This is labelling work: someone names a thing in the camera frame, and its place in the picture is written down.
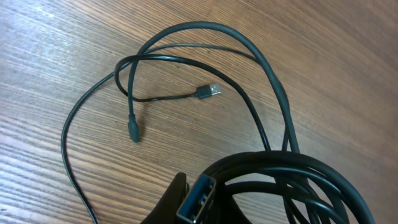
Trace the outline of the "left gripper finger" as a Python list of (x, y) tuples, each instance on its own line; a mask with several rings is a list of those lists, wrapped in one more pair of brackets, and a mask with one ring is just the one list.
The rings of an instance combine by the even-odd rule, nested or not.
[(141, 224), (178, 224), (177, 210), (188, 193), (187, 176), (179, 172), (171, 181), (167, 190), (154, 209)]

